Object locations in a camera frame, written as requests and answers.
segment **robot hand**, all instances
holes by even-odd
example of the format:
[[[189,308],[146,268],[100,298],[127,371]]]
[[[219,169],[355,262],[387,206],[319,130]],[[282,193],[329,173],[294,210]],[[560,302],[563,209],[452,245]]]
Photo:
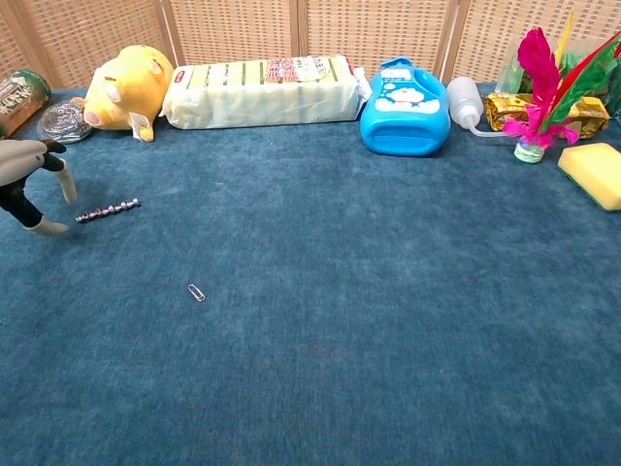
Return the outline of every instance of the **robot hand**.
[[[66,160],[50,152],[66,148],[55,141],[0,141],[0,207],[11,213],[27,230],[42,236],[57,236],[69,227],[47,220],[24,195],[28,177],[39,168],[54,172],[68,203],[78,195]]]

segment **pink feather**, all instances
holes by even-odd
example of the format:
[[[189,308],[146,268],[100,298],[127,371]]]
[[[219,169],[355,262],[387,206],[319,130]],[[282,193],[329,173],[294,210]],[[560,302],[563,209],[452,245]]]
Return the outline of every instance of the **pink feather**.
[[[523,139],[526,144],[539,146],[542,149],[552,146],[555,136],[564,135],[570,144],[575,144],[578,141],[578,133],[567,128],[565,124],[550,125],[544,132],[539,133],[538,129],[543,113],[533,105],[527,105],[526,112],[528,114],[527,121],[510,118],[503,126],[503,132],[510,137]]]
[[[543,117],[554,99],[561,75],[540,27],[531,29],[526,34],[517,51],[517,59],[533,80],[533,102],[537,104]],[[532,126],[534,129],[539,127],[538,124]]]

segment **wrapped package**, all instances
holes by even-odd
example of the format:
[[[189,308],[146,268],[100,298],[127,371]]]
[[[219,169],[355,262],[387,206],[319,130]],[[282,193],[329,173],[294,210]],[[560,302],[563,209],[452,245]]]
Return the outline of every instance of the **wrapped package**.
[[[181,129],[354,120],[356,75],[342,55],[180,66],[160,115]]]
[[[509,118],[526,121],[526,106],[533,104],[531,94],[492,92],[485,98],[485,115],[494,131],[501,131]],[[580,139],[590,139],[608,127],[610,116],[602,100],[582,97],[570,110],[572,120],[567,126],[578,133]]]

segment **paper clip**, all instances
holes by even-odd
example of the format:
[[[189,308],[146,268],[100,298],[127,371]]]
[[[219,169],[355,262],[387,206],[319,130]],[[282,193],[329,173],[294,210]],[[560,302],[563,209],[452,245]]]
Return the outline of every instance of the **paper clip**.
[[[205,301],[205,299],[207,298],[207,296],[205,296],[205,293],[198,289],[198,286],[196,286],[194,283],[189,284],[187,286],[187,290],[192,296],[194,296],[194,299],[196,299],[197,301]]]

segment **plush cat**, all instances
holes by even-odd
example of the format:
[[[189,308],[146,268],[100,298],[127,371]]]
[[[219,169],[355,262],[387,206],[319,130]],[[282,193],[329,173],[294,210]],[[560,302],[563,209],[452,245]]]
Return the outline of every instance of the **plush cat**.
[[[83,99],[83,118],[98,129],[133,129],[144,142],[153,141],[153,121],[164,101],[174,67],[148,46],[129,46],[95,70]]]

